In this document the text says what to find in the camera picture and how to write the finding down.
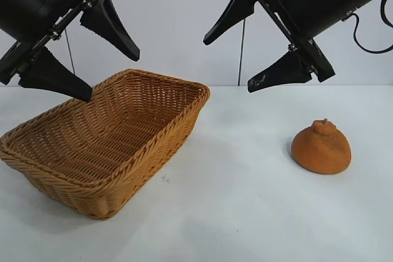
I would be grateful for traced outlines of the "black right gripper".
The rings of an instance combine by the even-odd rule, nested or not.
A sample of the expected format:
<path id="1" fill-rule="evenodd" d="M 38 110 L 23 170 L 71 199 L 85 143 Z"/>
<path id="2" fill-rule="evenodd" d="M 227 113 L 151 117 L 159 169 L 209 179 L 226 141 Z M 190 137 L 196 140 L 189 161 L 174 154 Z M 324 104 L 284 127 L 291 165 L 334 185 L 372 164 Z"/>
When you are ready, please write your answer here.
<path id="1" fill-rule="evenodd" d="M 351 10 L 348 0 L 257 0 L 289 41 L 288 51 L 270 67 L 250 78 L 250 93 L 278 85 L 306 83 L 316 74 L 323 82 L 335 71 L 314 38 Z M 204 35 L 212 44 L 223 33 L 254 13 L 255 0 L 230 0 Z"/>

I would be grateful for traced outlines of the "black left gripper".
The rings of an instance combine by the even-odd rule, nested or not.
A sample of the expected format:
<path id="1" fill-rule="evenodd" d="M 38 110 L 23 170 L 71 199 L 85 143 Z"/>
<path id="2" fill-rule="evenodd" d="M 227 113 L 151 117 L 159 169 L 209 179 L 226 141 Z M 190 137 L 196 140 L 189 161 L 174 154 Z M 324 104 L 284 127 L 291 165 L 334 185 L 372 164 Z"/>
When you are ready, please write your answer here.
<path id="1" fill-rule="evenodd" d="M 15 39 L 1 58 L 1 83 L 7 85 L 19 72 L 18 84 L 23 88 L 52 91 L 89 102 L 92 87 L 45 47 L 82 11 L 82 26 L 129 59 L 139 60 L 140 49 L 127 33 L 112 0 L 1 0 L 1 30 Z M 29 64 L 24 71 L 23 64 Z"/>

